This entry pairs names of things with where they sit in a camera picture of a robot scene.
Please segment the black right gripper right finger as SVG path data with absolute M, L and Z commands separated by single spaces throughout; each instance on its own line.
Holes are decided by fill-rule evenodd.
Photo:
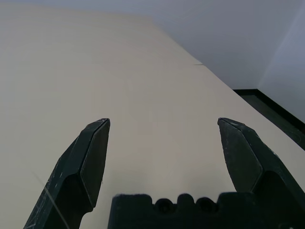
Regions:
M 273 229 L 305 227 L 305 193 L 255 130 L 228 118 L 217 122 L 226 166 L 237 192 L 254 195 Z

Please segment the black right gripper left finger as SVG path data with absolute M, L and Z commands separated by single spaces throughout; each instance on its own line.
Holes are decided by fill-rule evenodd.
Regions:
M 78 229 L 96 207 L 105 169 L 110 120 L 88 124 L 58 159 L 24 228 Z

